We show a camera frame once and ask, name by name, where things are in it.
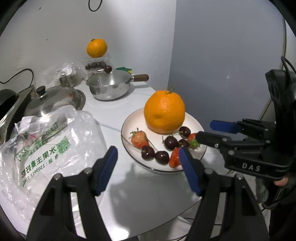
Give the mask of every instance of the plate rim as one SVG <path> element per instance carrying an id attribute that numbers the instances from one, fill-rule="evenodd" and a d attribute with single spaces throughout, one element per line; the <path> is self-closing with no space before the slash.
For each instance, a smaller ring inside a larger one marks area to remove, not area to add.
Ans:
<path id="1" fill-rule="evenodd" d="M 152 168 L 152 167 L 148 167 L 148 166 L 146 166 L 146 165 L 144 165 L 144 164 L 142 164 L 141 162 L 139 162 L 138 160 L 136 160 L 129 152 L 128 152 L 128 150 L 126 149 L 126 147 L 125 147 L 125 145 L 124 145 L 124 143 L 123 143 L 123 139 L 122 139 L 122 136 L 123 136 L 123 134 L 122 134 L 122 129 L 123 129 L 123 126 L 124 126 L 124 124 L 125 124 L 125 122 L 127 121 L 127 119 L 133 114 L 133 113 L 135 113 L 136 111 L 138 111 L 138 110 L 141 110 L 141 109 L 144 109 L 144 107 L 142 107 L 142 108 L 140 108 L 140 109 L 137 109 L 137 110 L 135 110 L 134 112 L 132 112 L 131 114 L 129 114 L 129 116 L 125 119 L 125 121 L 123 122 L 123 124 L 122 124 L 122 127 L 121 127 L 121 131 L 120 131 L 120 137 L 121 137 L 121 142 L 122 142 L 122 145 L 123 145 L 123 147 L 124 147 L 124 149 L 126 150 L 126 152 L 129 154 L 129 156 L 132 158 L 132 159 L 134 159 L 138 164 L 140 164 L 141 166 L 143 166 L 144 167 L 144 169 L 145 168 L 148 168 L 148 169 L 150 169 L 150 170 L 152 170 L 152 171 L 154 171 L 154 172 L 159 172 L 159 173 L 178 173 L 178 172 L 183 172 L 184 171 L 184 169 L 182 169 L 182 170 L 176 170 L 176 171 L 162 171 L 162 170 L 158 170 L 158 169 L 155 169 L 155 168 Z M 202 157 L 199 159 L 199 161 L 204 157 L 204 155 L 205 155 L 205 153 L 206 153 L 206 151 L 207 151 L 207 145 L 205 145 L 205 152 L 203 153 L 203 155 L 202 155 Z"/>

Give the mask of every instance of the finger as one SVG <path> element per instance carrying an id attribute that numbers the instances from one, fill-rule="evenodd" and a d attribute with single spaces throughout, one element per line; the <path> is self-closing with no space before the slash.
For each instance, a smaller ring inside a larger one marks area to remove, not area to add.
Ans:
<path id="1" fill-rule="evenodd" d="M 285 176 L 282 180 L 274 181 L 274 184 L 276 186 L 283 187 L 283 186 L 287 185 L 288 180 L 289 180 L 289 177 L 288 176 Z"/>

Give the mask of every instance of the white countertop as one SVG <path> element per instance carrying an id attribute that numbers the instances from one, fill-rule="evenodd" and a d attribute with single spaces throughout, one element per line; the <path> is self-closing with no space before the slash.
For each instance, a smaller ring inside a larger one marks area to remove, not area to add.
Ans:
<path id="1" fill-rule="evenodd" d="M 86 95 L 83 110 L 90 112 L 100 123 L 107 147 L 118 149 L 118 161 L 104 193 L 99 209 L 113 241 L 123 240 L 147 232 L 194 205 L 200 198 L 191 190 L 184 173 L 155 174 L 139 166 L 126 152 L 120 131 L 125 119 L 144 107 L 154 90 L 145 83 L 132 83 L 128 95 L 116 101 L 101 102 L 93 98 L 83 82 L 76 89 Z M 202 159 L 219 174 L 226 174 L 224 161 L 218 150 L 207 148 Z M 0 193 L 0 203 L 12 224 L 22 233 L 28 224 L 16 213 Z"/>

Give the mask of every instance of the das logo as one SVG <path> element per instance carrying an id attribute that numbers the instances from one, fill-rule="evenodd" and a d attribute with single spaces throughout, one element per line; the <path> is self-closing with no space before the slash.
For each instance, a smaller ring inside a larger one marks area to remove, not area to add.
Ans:
<path id="1" fill-rule="evenodd" d="M 248 167 L 248 164 L 247 163 L 243 163 L 242 164 L 242 168 L 243 169 L 247 169 L 248 171 L 253 171 L 254 170 L 253 164 Z M 256 172 L 260 171 L 260 166 L 256 166 L 255 171 Z"/>

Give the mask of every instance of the human hand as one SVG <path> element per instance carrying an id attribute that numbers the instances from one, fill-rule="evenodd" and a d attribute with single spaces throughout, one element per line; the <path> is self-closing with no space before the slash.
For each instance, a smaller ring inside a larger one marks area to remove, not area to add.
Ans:
<path id="1" fill-rule="evenodd" d="M 274 181 L 274 184 L 278 187 L 283 187 L 288 183 L 289 177 L 290 177 L 290 173 L 287 173 L 282 180 Z"/>

